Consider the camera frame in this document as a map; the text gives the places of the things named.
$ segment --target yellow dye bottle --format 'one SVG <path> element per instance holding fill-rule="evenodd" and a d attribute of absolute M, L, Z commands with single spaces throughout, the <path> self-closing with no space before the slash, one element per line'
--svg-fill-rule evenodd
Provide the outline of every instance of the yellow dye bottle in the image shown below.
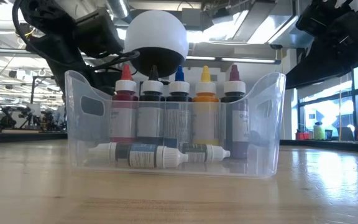
<path fill-rule="evenodd" d="M 201 81 L 193 98 L 193 144 L 219 145 L 219 99 L 216 85 L 211 82 L 208 66 L 204 66 Z"/>

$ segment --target desk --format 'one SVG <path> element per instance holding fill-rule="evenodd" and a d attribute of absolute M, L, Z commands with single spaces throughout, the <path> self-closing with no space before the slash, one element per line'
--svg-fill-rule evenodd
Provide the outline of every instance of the desk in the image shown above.
<path fill-rule="evenodd" d="M 358 153 L 283 146 L 234 179 L 71 170 L 66 144 L 0 144 L 0 223 L 358 223 Z"/>

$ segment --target white bottle cap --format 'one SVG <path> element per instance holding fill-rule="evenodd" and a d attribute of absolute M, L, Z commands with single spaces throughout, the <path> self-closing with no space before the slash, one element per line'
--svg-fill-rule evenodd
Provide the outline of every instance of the white bottle cap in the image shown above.
<path fill-rule="evenodd" d="M 166 146 L 157 148 L 157 167 L 177 167 L 182 162 L 189 160 L 188 155 L 182 154 L 178 149 Z"/>
<path fill-rule="evenodd" d="M 223 92 L 230 93 L 230 92 L 246 92 L 246 83 L 242 81 L 228 81 L 223 84 Z"/>
<path fill-rule="evenodd" d="M 180 93 L 189 93 L 190 92 L 190 84 L 188 82 L 183 81 L 175 81 L 169 84 L 169 92 L 180 92 Z"/>
<path fill-rule="evenodd" d="M 134 91 L 136 92 L 136 82 L 132 80 L 116 81 L 116 91 Z"/>
<path fill-rule="evenodd" d="M 110 163 L 110 161 L 114 162 L 116 145 L 117 143 L 115 142 L 98 144 L 96 147 L 88 150 L 88 157 L 92 157 L 106 163 Z M 111 160 L 111 154 L 114 155 L 114 160 Z"/>
<path fill-rule="evenodd" d="M 216 94 L 216 85 L 213 82 L 199 82 L 196 84 L 196 94 L 197 93 Z"/>
<path fill-rule="evenodd" d="M 222 161 L 224 158 L 230 156 L 230 151 L 224 150 L 221 146 L 211 146 L 211 148 L 212 148 L 212 162 Z"/>
<path fill-rule="evenodd" d="M 147 80 L 142 84 L 142 93 L 145 91 L 156 91 L 162 93 L 163 84 L 160 81 Z"/>

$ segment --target black dye bottle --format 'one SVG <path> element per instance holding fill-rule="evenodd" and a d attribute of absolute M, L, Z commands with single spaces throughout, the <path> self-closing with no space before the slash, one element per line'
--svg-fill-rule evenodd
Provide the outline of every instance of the black dye bottle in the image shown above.
<path fill-rule="evenodd" d="M 165 104 L 164 144 L 181 149 L 191 138 L 190 84 L 185 82 L 185 74 L 179 65 L 175 81 L 169 84 L 170 96 Z"/>
<path fill-rule="evenodd" d="M 243 99 L 246 84 L 240 81 L 237 65 L 231 67 L 230 79 L 224 83 L 223 91 L 222 114 L 226 121 L 222 127 L 224 148 L 230 151 L 232 159 L 246 159 L 249 144 L 248 104 Z"/>
<path fill-rule="evenodd" d="M 163 145 L 163 116 L 165 98 L 163 83 L 158 80 L 157 66 L 153 65 L 149 80 L 142 84 L 139 97 L 136 141 L 145 144 Z"/>

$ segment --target clear plastic bin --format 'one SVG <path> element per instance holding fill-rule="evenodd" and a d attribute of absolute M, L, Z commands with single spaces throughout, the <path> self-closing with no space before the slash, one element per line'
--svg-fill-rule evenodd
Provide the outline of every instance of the clear plastic bin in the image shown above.
<path fill-rule="evenodd" d="M 118 172 L 144 172 L 154 174 L 171 174 L 171 175 L 204 175 L 204 176 L 231 176 L 231 177 L 271 177 L 276 174 L 278 148 L 280 141 L 280 130 L 282 123 L 283 99 L 285 91 L 285 75 L 281 73 L 271 73 L 262 77 L 251 89 L 249 94 L 243 99 L 233 103 L 172 103 L 163 102 L 159 104 L 163 116 L 155 116 L 155 119 L 145 121 L 136 121 L 139 115 L 137 112 L 134 119 L 127 124 L 120 121 L 122 129 L 137 126 L 138 124 L 151 125 L 153 131 L 160 130 L 163 134 L 164 144 L 170 143 L 172 146 L 172 137 L 168 139 L 168 134 L 164 131 L 172 123 L 173 118 L 168 116 L 168 110 L 172 107 L 178 108 L 179 112 L 190 113 L 194 118 L 194 110 L 200 107 L 206 110 L 213 119 L 215 119 L 214 131 L 218 132 L 215 137 L 218 138 L 218 144 L 225 147 L 224 136 L 226 130 L 237 125 L 235 119 L 228 119 L 233 116 L 231 113 L 234 108 L 246 106 L 248 121 L 243 124 L 248 129 L 248 143 L 244 146 L 246 157 L 243 159 L 232 159 L 227 157 L 220 162 L 184 162 L 177 167 L 170 168 L 133 168 L 127 162 L 113 161 L 105 151 L 95 157 L 90 153 L 99 144 L 109 143 L 117 136 L 113 133 L 120 134 L 116 126 L 111 126 L 111 113 L 113 105 L 120 105 L 112 102 L 112 96 L 107 95 L 97 89 L 92 88 L 86 79 L 79 73 L 67 71 L 66 79 L 66 104 L 67 104 L 67 125 L 68 125 L 68 148 L 70 153 L 70 162 L 72 166 L 81 169 L 100 169 L 114 170 Z M 131 104 L 131 108 L 141 108 L 147 106 L 150 102 L 135 101 L 126 102 Z M 177 130 L 170 130 L 177 134 L 178 148 L 182 142 L 190 144 L 195 136 L 194 119 L 181 121 L 186 116 L 176 117 Z M 135 141 L 142 142 L 135 136 Z"/>

